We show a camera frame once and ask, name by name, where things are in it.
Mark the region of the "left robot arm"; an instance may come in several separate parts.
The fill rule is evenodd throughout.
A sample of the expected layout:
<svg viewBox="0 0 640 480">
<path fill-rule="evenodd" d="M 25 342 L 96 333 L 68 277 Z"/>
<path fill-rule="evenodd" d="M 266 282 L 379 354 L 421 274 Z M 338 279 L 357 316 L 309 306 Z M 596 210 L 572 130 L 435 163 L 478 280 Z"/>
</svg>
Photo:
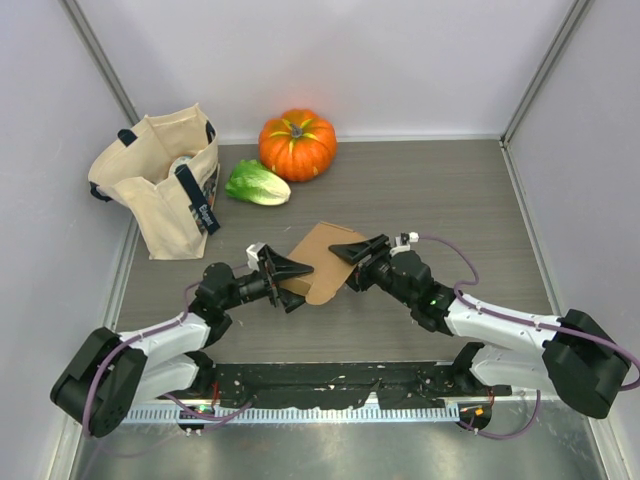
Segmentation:
<svg viewBox="0 0 640 480">
<path fill-rule="evenodd" d="M 210 264 L 192 286 L 194 299 L 170 320 L 130 332 L 94 330 L 54 383 L 51 402 L 86 435 L 101 438 L 138 403 L 173 392 L 205 397 L 213 385 L 213 362 L 203 350 L 231 326 L 229 310 L 267 299 L 292 311 L 304 299 L 284 292 L 283 282 L 314 271 L 264 243 L 249 246 L 247 258 L 250 271 L 241 276 L 226 263 Z"/>
</svg>

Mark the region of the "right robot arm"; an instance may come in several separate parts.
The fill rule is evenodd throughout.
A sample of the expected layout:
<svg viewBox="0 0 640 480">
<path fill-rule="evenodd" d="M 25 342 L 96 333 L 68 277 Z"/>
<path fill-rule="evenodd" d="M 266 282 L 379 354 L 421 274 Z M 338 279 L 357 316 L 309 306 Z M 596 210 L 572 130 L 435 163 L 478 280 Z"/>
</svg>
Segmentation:
<svg viewBox="0 0 640 480">
<path fill-rule="evenodd" d="M 484 386 L 513 386 L 555 395 L 573 410 L 595 419 L 608 416 L 639 361 L 617 345 L 588 314 L 570 309 L 563 316 L 539 315 L 499 307 L 435 280 L 413 251 L 415 232 L 395 240 L 385 235 L 329 246 L 353 266 L 349 287 L 379 287 L 406 306 L 425 330 L 471 342 L 451 371 L 457 391 L 477 393 Z"/>
</svg>

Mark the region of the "brown cardboard paper box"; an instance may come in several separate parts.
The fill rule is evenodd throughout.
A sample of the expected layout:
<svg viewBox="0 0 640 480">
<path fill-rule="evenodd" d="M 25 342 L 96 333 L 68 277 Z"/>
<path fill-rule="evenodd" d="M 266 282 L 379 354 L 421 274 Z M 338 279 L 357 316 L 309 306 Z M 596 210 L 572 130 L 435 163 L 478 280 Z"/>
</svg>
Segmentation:
<svg viewBox="0 0 640 480">
<path fill-rule="evenodd" d="M 286 280 L 282 287 L 302 296 L 309 305 L 326 304 L 334 298 L 354 269 L 354 266 L 333 254 L 329 247 L 364 240 L 362 234 L 346 227 L 326 222 L 316 224 L 288 255 L 290 260 L 312 266 L 314 271 Z"/>
</svg>

